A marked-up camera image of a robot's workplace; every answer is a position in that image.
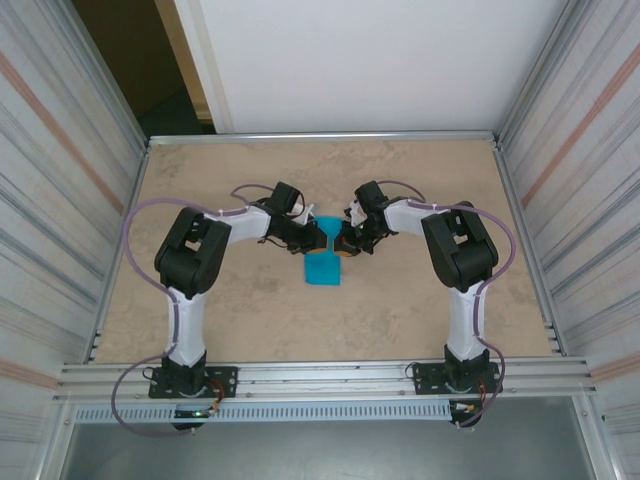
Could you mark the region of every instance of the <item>blue object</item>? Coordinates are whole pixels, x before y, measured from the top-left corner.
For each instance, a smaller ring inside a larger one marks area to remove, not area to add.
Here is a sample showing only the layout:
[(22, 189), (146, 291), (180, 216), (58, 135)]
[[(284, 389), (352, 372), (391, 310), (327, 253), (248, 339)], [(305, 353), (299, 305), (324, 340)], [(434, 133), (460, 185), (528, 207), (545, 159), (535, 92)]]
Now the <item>blue object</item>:
[(340, 233), (342, 219), (316, 217), (318, 227), (327, 234), (327, 251), (304, 256), (304, 278), (310, 285), (340, 285), (340, 256), (333, 253), (333, 240)]

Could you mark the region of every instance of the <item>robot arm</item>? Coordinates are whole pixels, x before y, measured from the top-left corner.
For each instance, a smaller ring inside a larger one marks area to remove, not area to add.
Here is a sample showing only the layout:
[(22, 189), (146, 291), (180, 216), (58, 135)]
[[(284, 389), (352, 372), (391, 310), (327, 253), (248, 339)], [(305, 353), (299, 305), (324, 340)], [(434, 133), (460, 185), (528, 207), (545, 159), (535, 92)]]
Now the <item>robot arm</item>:
[(205, 214), (184, 208), (176, 218), (155, 258), (161, 283), (178, 301), (179, 330), (174, 338), (174, 310), (169, 299), (171, 354), (162, 368), (170, 383), (185, 395), (202, 388), (206, 349), (203, 341), (206, 296), (215, 283), (228, 245), (246, 239), (278, 238), (289, 252), (309, 253), (327, 247), (327, 237), (311, 215), (300, 206), (300, 192), (278, 183), (272, 195), (241, 212)]
[[(411, 206), (406, 198), (390, 200), (376, 182), (362, 185), (355, 194), (356, 201), (345, 211), (350, 221), (343, 222), (334, 251), (345, 256), (361, 251), (373, 254), (380, 240), (400, 232), (425, 238), (435, 273), (449, 290), (448, 382), (460, 390), (475, 384), (489, 368), (489, 352), (474, 335), (473, 305), (478, 288), (498, 263), (498, 253), (482, 221), (477, 214), (463, 210), (424, 210)], [(486, 291), (480, 295), (480, 335), (484, 334)]]

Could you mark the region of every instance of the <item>black mounting bracket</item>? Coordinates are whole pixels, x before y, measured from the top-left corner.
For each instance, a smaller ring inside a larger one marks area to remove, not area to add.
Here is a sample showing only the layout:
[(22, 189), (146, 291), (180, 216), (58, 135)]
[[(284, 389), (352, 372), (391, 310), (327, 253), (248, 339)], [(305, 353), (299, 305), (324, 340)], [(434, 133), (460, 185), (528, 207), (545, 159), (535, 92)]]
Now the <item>black mounting bracket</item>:
[(480, 395), (483, 384), (485, 393), (490, 394), (496, 391), (500, 378), (498, 364), (489, 361), (488, 350), (461, 362), (446, 346), (444, 362), (413, 363), (411, 370), (416, 395), (456, 393), (475, 397)]
[(224, 389), (222, 397), (233, 398), (238, 387), (238, 367), (207, 366), (206, 353), (192, 367), (178, 365), (171, 359), (162, 359), (162, 366), (148, 368), (151, 375), (149, 398), (211, 398), (220, 397), (220, 385)]

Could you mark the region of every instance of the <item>cable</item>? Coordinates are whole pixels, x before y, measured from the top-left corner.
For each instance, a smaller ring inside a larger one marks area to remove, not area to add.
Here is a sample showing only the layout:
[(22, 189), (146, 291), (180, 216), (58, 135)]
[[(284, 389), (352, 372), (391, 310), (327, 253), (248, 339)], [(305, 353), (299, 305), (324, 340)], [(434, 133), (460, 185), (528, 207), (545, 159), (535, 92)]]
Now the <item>cable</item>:
[(218, 387), (218, 390), (220, 391), (220, 396), (218, 397), (218, 401), (221, 402), (222, 399), (225, 397), (224, 385), (217, 378), (210, 378), (209, 384), (211, 385), (213, 391), (215, 391), (215, 387)]
[(152, 367), (144, 367), (142, 369), (142, 376), (147, 380), (153, 380), (153, 368)]
[(131, 246), (129, 244), (129, 231), (131, 230), (131, 222), (133, 221), (133, 218), (140, 212), (140, 210), (146, 207), (149, 207), (151, 205), (159, 205), (159, 204), (171, 204), (171, 205), (180, 205), (183, 207), (191, 207), (215, 217), (232, 217), (234, 215), (240, 215), (247, 211), (247, 208), (245, 207), (237, 210), (226, 210), (226, 211), (220, 210), (218, 212), (215, 212), (213, 210), (209, 210), (208, 208), (204, 208), (195, 203), (188, 202), (186, 200), (180, 200), (177, 198), (154, 198), (151, 200), (147, 200), (146, 202), (142, 202), (136, 207), (132, 208), (124, 220), (124, 224), (122, 226), (122, 238), (123, 238), (123, 244), (124, 244), (124, 254), (127, 257), (127, 260), (131, 264), (131, 267), (133, 268), (133, 270), (140, 277), (142, 277), (144, 281), (149, 283), (154, 288), (157, 288), (158, 290), (163, 292), (165, 295), (167, 295), (171, 299), (172, 308), (173, 308), (173, 337), (171, 338), (171, 344), (169, 349), (158, 355), (153, 355), (151, 357), (140, 360), (139, 362), (136, 362), (131, 366), (127, 367), (122, 372), (120, 377), (118, 377), (118, 380), (116, 380), (116, 383), (113, 385), (113, 390), (111, 391), (111, 413), (113, 413), (113, 416), (116, 419), (116, 421), (122, 427), (129, 430), (131, 433), (135, 433), (136, 435), (141, 435), (143, 437), (151, 437), (151, 438), (175, 437), (175, 436), (185, 435), (189, 433), (189, 430), (183, 430), (180, 432), (170, 432), (170, 433), (141, 430), (125, 422), (120, 416), (120, 414), (118, 414), (118, 410), (116, 408), (116, 396), (118, 394), (118, 388), (120, 388), (120, 385), (122, 384), (122, 381), (125, 379), (125, 377), (129, 375), (131, 372), (133, 372), (136, 368), (140, 367), (141, 365), (155, 362), (156, 360), (161, 360), (164, 357), (168, 357), (175, 350), (178, 342), (178, 333), (180, 331), (180, 309), (178, 307), (178, 299), (173, 294), (173, 292), (171, 292), (168, 288), (166, 288), (161, 283), (155, 281), (153, 278), (147, 275), (144, 272), (144, 270), (142, 270), (140, 265), (138, 265), (138, 262), (136, 262), (135, 258), (133, 258), (133, 253), (131, 252)]
[(418, 195), (417, 198), (416, 197), (409, 197), (410, 200), (415, 200), (417, 202), (427, 203), (427, 199), (424, 197), (422, 192), (420, 190), (418, 190), (416, 187), (414, 187), (413, 185), (409, 185), (408, 183), (401, 182), (399, 180), (380, 180), (377, 183), (378, 183), (378, 185), (389, 185), (390, 184), (390, 185), (400, 185), (401, 187), (408, 188), (413, 193)]
[(505, 375), (505, 368), (506, 368), (506, 360), (504, 358), (504, 355), (498, 349), (498, 347), (490, 344), (489, 342), (487, 342), (484, 338), (482, 338), (480, 336), (480, 326), (478, 325), (479, 316), (480, 316), (480, 294), (492, 282), (496, 281), (504, 272), (506, 272), (507, 269), (513, 263), (513, 260), (516, 257), (516, 249), (517, 249), (516, 238), (513, 235), (513, 233), (511, 232), (511, 230), (509, 230), (509, 227), (502, 220), (500, 220), (498, 217), (496, 217), (495, 215), (493, 215), (493, 214), (491, 214), (489, 212), (485, 212), (484, 210), (480, 210), (479, 208), (468, 207), (467, 205), (436, 205), (436, 204), (427, 205), (425, 203), (415, 203), (415, 202), (409, 202), (408, 205), (410, 207), (420, 208), (422, 210), (436, 211), (436, 212), (441, 212), (441, 211), (444, 211), (444, 210), (463, 210), (463, 211), (466, 211), (466, 212), (471, 212), (471, 213), (475, 213), (475, 214), (481, 215), (481, 216), (483, 216), (485, 218), (488, 218), (492, 222), (496, 223), (504, 231), (504, 233), (507, 234), (507, 237), (509, 238), (509, 243), (511, 244), (511, 252), (509, 253), (509, 258), (507, 259), (505, 264), (496, 273), (493, 274), (493, 276), (491, 276), (489, 279), (485, 280), (482, 283), (482, 285), (480, 285), (480, 287), (478, 288), (478, 290), (476, 291), (476, 294), (475, 294), (475, 301), (473, 302), (473, 334), (476, 337), (476, 339), (482, 345), (487, 347), (489, 350), (493, 350), (496, 353), (496, 355), (498, 355), (498, 357), (500, 358), (500, 378), (498, 378), (498, 383), (496, 385), (495, 391), (493, 392), (491, 397), (489, 397), (489, 400), (487, 400), (487, 402), (482, 406), (480, 411), (478, 413), (476, 413), (474, 416), (472, 416), (471, 418), (465, 420), (464, 422), (462, 422), (462, 423), (460, 423), (458, 425), (459, 427), (464, 427), (464, 426), (472, 423), (474, 420), (480, 418), (480, 416), (484, 412), (486, 412), (487, 409), (489, 409), (489, 407), (491, 407), (491, 405), (495, 401), (496, 397), (498, 396), (498, 393), (500, 392), (500, 388), (502, 388), (502, 383), (504, 382), (504, 375)]
[(266, 243), (266, 242), (273, 243), (273, 244), (274, 244), (276, 247), (278, 247), (278, 248), (287, 248), (287, 246), (286, 246), (286, 245), (280, 245), (278, 242), (276, 242), (276, 241), (275, 241), (273, 238), (271, 238), (271, 237), (262, 237), (260, 240), (258, 240), (258, 242), (257, 242), (257, 243), (259, 243), (259, 244), (263, 244), (263, 243)]
[(404, 376), (405, 376), (405, 377), (407, 377), (407, 378), (410, 378), (411, 380), (414, 380), (415, 378), (414, 378), (414, 376), (413, 376), (413, 375), (411, 375), (411, 376), (407, 375), (407, 371), (408, 371), (411, 367), (413, 367), (414, 365), (418, 365), (418, 362), (411, 362), (409, 365), (407, 365), (406, 367), (404, 367)]
[(480, 403), (484, 405), (484, 401), (487, 399), (487, 385), (482, 379), (478, 382), (478, 391), (480, 392)]
[(248, 205), (249, 200), (247, 200), (242, 195), (238, 194), (240, 190), (243, 190), (245, 188), (262, 188), (263, 190), (269, 190), (270, 192), (273, 192), (273, 188), (269, 187), (268, 185), (262, 185), (261, 183), (245, 183), (243, 185), (238, 185), (236, 188), (231, 190), (231, 193), (229, 193), (229, 195), (231, 195), (233, 198), (236, 198), (244, 202), (245, 205)]

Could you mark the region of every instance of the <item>purple cable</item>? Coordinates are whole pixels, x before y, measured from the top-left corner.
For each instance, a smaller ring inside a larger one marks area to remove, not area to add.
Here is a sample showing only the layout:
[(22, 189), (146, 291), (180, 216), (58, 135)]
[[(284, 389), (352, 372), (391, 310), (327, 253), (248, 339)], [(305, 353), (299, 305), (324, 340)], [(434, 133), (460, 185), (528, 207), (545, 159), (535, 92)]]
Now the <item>purple cable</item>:
[(140, 367), (141, 365), (147, 364), (147, 363), (151, 363), (153, 361), (156, 360), (160, 360), (164, 357), (168, 357), (169, 355), (171, 355), (171, 353), (175, 350), (176, 348), (176, 344), (178, 341), (178, 332), (180, 329), (180, 309), (178, 308), (178, 299), (176, 298), (176, 296), (169, 290), (167, 289), (164, 285), (162, 285), (161, 283), (155, 281), (153, 278), (151, 278), (149, 275), (147, 275), (144, 270), (142, 270), (142, 268), (140, 267), (140, 265), (138, 265), (138, 262), (136, 262), (135, 258), (133, 258), (133, 253), (131, 253), (131, 246), (129, 245), (129, 230), (131, 229), (131, 222), (133, 221), (133, 217), (136, 216), (136, 214), (138, 212), (140, 212), (140, 210), (149, 207), (151, 205), (158, 205), (158, 204), (172, 204), (172, 205), (180, 205), (183, 207), (192, 207), (195, 208), (197, 210), (200, 210), (204, 213), (207, 213), (209, 215), (212, 216), (216, 216), (216, 217), (232, 217), (234, 215), (240, 215), (244, 212), (247, 211), (246, 208), (240, 208), (237, 210), (220, 210), (220, 211), (213, 211), (213, 210), (209, 210), (207, 208), (204, 208), (200, 205), (197, 205), (195, 203), (192, 202), (188, 202), (186, 200), (180, 200), (177, 198), (154, 198), (151, 200), (147, 200), (146, 202), (142, 202), (139, 205), (137, 205), (135, 208), (131, 209), (131, 211), (129, 212), (129, 214), (127, 215), (127, 217), (124, 220), (124, 224), (122, 226), (122, 238), (123, 238), (123, 244), (124, 244), (124, 254), (127, 257), (127, 260), (129, 260), (129, 263), (131, 264), (131, 267), (133, 268), (133, 270), (142, 277), (143, 280), (145, 280), (147, 283), (149, 283), (150, 285), (152, 285), (153, 287), (157, 288), (158, 290), (160, 290), (162, 293), (166, 294), (170, 299), (171, 299), (171, 303), (173, 304), (173, 337), (171, 338), (171, 346), (169, 347), (168, 350), (158, 354), (158, 355), (153, 355), (152, 357), (148, 357), (145, 358), (144, 360), (140, 360), (139, 362), (134, 363), (133, 365), (131, 365), (130, 367), (127, 367), (122, 374), (120, 375), (120, 377), (118, 378), (118, 380), (116, 380), (116, 383), (113, 386), (113, 390), (111, 391), (111, 413), (113, 413), (113, 416), (115, 417), (115, 419), (117, 420), (117, 422), (124, 428), (126, 428), (127, 430), (129, 430), (131, 433), (135, 433), (136, 435), (141, 435), (143, 437), (152, 437), (152, 438), (160, 438), (160, 437), (176, 437), (176, 436), (180, 436), (180, 435), (185, 435), (187, 433), (189, 433), (189, 430), (183, 430), (183, 431), (176, 431), (176, 432), (152, 432), (152, 431), (148, 431), (148, 430), (140, 430), (138, 428), (132, 427), (131, 425), (129, 425), (127, 422), (125, 422), (122, 417), (118, 414), (118, 410), (116, 409), (116, 395), (118, 394), (118, 388), (120, 388), (120, 385), (122, 384), (122, 381), (124, 380), (124, 378), (129, 375), (132, 371), (134, 371), (136, 368)]
[(273, 188), (269, 187), (268, 185), (262, 185), (261, 183), (245, 183), (244, 185), (238, 185), (236, 188), (231, 190), (231, 193), (229, 193), (229, 195), (231, 195), (233, 198), (237, 198), (241, 202), (244, 202), (244, 204), (246, 205), (249, 203), (249, 200), (247, 200), (242, 195), (238, 194), (240, 190), (243, 190), (245, 188), (262, 188), (264, 190), (269, 190), (270, 192), (273, 192)]
[(517, 249), (516, 238), (511, 232), (511, 230), (509, 230), (509, 227), (502, 220), (500, 220), (495, 215), (492, 215), (491, 213), (485, 212), (484, 210), (480, 210), (478, 208), (468, 207), (466, 205), (435, 205), (435, 204), (427, 205), (424, 203), (414, 203), (414, 202), (409, 202), (409, 206), (420, 208), (422, 210), (434, 210), (436, 212), (443, 211), (443, 210), (464, 210), (466, 212), (476, 213), (478, 215), (488, 218), (492, 222), (496, 223), (502, 230), (504, 230), (504, 232), (507, 234), (507, 237), (509, 237), (509, 243), (511, 244), (511, 252), (509, 253), (509, 258), (507, 259), (505, 264), (496, 273), (493, 274), (492, 277), (490, 277), (488, 280), (485, 280), (482, 283), (482, 285), (480, 285), (475, 295), (476, 299), (473, 303), (473, 334), (482, 345), (496, 352), (496, 354), (500, 358), (500, 378), (498, 378), (498, 384), (496, 386), (495, 391), (493, 392), (493, 395), (491, 395), (489, 400), (487, 400), (487, 402), (482, 406), (480, 411), (476, 413), (473, 417), (465, 420), (464, 422), (458, 425), (459, 427), (464, 427), (472, 423), (477, 418), (480, 418), (480, 416), (484, 412), (486, 412), (489, 407), (491, 407), (496, 397), (498, 396), (498, 392), (500, 391), (500, 388), (502, 388), (502, 383), (504, 382), (504, 374), (505, 374), (505, 368), (506, 368), (506, 361), (504, 359), (504, 355), (498, 349), (498, 347), (495, 347), (494, 345), (490, 344), (480, 336), (480, 326), (478, 325), (479, 316), (480, 316), (480, 294), (492, 282), (494, 282), (496, 279), (498, 279), (498, 277), (500, 277), (504, 272), (506, 272), (507, 269), (513, 263), (513, 260), (516, 257), (516, 249)]
[(416, 195), (418, 195), (418, 197), (409, 197), (409, 200), (415, 200), (416, 202), (422, 202), (422, 203), (426, 203), (427, 199), (424, 198), (424, 195), (422, 194), (422, 192), (420, 190), (418, 190), (416, 187), (414, 187), (413, 185), (409, 185), (408, 183), (405, 182), (401, 182), (399, 180), (380, 180), (379, 182), (376, 182), (378, 185), (400, 185), (401, 187), (407, 188), (409, 190), (411, 190), (413, 193), (415, 193)]

